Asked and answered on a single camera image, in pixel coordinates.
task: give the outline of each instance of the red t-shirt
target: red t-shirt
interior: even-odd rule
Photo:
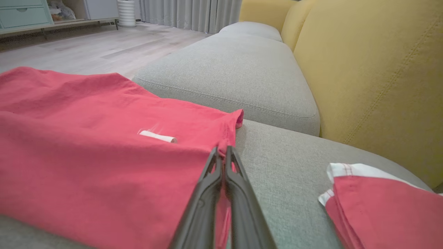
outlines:
[[[235,145],[242,118],[159,98],[119,74],[5,72],[0,214],[97,248],[166,248],[210,151]],[[223,247],[227,200],[218,207]]]

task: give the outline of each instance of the white vase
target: white vase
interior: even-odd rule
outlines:
[[[117,0],[118,4],[118,26],[135,27],[136,14],[134,1]]]

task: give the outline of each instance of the seat cushion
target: seat cushion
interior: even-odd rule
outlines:
[[[255,22],[238,22],[228,25],[220,32],[232,32],[238,34],[256,35],[263,38],[273,39],[283,42],[278,30],[272,26]]]
[[[220,32],[139,70],[148,91],[233,112],[245,118],[319,135],[317,106],[286,44]]]
[[[317,198],[331,187],[329,163],[364,163],[425,190],[400,165],[348,145],[245,120],[237,151],[279,249],[342,248]]]

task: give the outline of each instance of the yellow backrest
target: yellow backrest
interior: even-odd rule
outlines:
[[[303,23],[316,1],[317,0],[302,0],[295,2],[286,14],[281,30],[281,38],[283,42],[291,48],[291,51],[294,51]]]
[[[242,0],[239,22],[256,22],[273,26],[281,32],[292,0]]]
[[[442,0],[318,0],[294,50],[322,137],[431,187],[443,180],[442,15]]]

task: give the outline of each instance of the clothing tag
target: clothing tag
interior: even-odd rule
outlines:
[[[150,137],[153,137],[153,138],[156,138],[156,139],[160,139],[160,140],[166,141],[168,143],[173,143],[173,144],[177,143],[177,139],[175,137],[172,137],[172,136],[162,136],[162,135],[159,135],[159,134],[152,133],[150,131],[141,131],[141,132],[139,132],[139,134],[143,135],[143,136],[150,136]]]

